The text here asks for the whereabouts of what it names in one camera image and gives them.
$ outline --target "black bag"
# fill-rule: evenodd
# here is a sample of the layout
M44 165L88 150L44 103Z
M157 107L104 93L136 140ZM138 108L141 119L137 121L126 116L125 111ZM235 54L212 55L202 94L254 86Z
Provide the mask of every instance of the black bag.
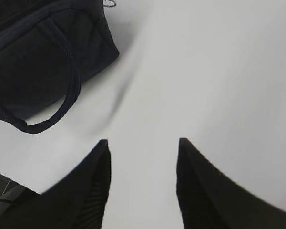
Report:
M0 120L30 134L50 128L118 56L103 0L0 0ZM24 121L64 96L49 120Z

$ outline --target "metal ring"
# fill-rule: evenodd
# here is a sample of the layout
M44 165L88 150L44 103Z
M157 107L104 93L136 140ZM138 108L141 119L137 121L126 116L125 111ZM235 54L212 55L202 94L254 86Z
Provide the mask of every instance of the metal ring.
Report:
M117 5L115 0L104 0L104 1L110 1L113 3L113 5L105 5L104 4L104 7L112 8L112 7L115 7Z

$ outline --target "white surface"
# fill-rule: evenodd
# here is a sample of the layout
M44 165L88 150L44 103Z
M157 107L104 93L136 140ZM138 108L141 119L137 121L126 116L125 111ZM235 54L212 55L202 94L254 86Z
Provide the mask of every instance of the white surface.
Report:
M106 16L119 61L50 130L0 122L0 173L43 192L106 138L103 227L183 228L175 168L187 137L286 210L286 0L119 0Z

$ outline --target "bag strap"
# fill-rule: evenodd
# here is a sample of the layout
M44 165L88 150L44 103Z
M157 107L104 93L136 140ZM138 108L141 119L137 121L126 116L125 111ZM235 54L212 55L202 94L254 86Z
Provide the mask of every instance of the bag strap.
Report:
M61 107L50 119L41 123L27 125L24 120L17 118L11 111L0 105L0 119L12 124L17 129L28 134L41 133L56 124L59 120L61 120L61 118L68 112L68 110L77 100L82 85L79 63L75 56L73 47L66 38L66 36L60 31L60 29L54 24L54 22L50 18L40 22L38 24L38 27L42 29L58 47L60 47L60 49L67 57L68 64L70 67L70 82L66 97Z

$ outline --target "ribbed texture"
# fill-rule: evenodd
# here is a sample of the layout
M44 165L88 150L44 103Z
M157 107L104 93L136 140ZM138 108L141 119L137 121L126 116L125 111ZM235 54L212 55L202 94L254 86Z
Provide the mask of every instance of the ribbed texture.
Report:
M110 159L104 154L92 176L89 191L71 229L100 229L109 195Z
M185 229L228 229L189 163L185 150L179 149L177 195Z

